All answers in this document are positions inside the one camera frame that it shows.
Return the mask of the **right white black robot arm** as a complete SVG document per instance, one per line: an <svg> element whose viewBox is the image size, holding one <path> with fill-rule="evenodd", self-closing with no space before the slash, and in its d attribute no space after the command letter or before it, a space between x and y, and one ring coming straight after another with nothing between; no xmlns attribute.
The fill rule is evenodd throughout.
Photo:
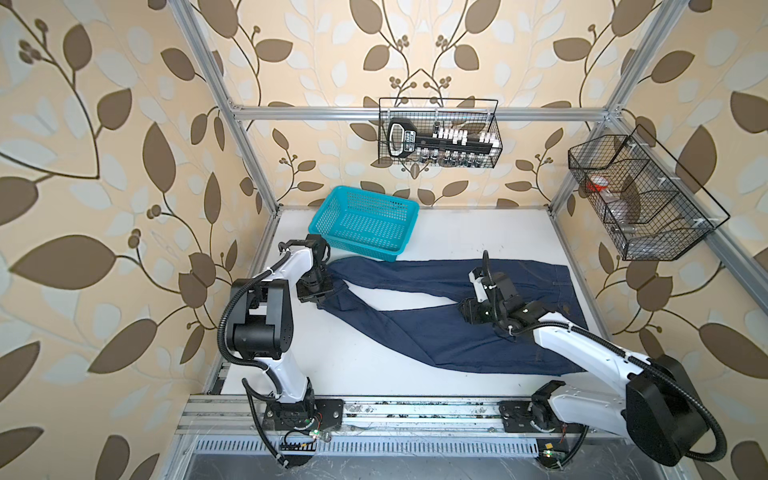
<svg viewBox="0 0 768 480"><path fill-rule="evenodd" d="M531 395L526 416L532 428L542 433L570 425L581 429L567 453L542 454L542 466L563 468L592 429L630 440L664 466L675 466L682 458L714 463L726 456L725 432L680 362L627 350L539 301L525 301L506 274L491 271L488 256L470 271L469 280L475 295L460 305L468 323L490 324L510 339L555 352L611 389L584 390L551 380Z"/></svg>

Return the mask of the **dark blue denim trousers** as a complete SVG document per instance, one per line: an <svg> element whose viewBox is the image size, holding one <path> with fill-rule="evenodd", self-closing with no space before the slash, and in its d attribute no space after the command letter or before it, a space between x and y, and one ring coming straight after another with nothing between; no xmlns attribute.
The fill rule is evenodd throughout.
<svg viewBox="0 0 768 480"><path fill-rule="evenodd" d="M376 261L352 256L327 265L334 292L320 309L368 338L426 365L478 374L565 375L580 367L533 341L513 338L490 323L472 325L460 303L475 292L469 273L478 259ZM410 310L378 310L351 286L448 299L448 304Z"/></svg>

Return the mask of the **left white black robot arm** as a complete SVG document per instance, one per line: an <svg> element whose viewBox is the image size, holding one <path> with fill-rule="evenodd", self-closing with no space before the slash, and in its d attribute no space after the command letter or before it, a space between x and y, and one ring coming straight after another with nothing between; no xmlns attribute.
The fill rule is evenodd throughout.
<svg viewBox="0 0 768 480"><path fill-rule="evenodd" d="M319 303L333 290L327 276L331 247L318 234L281 242L279 259L252 278L236 280L217 327L217 346L231 365L257 369L272 383L269 393L258 392L241 379L251 418L269 454L285 469L299 465L269 440L256 403L265 405L284 440L300 434L314 443L322 435L323 414L316 406L312 382L290 352L294 337L292 301Z"/></svg>

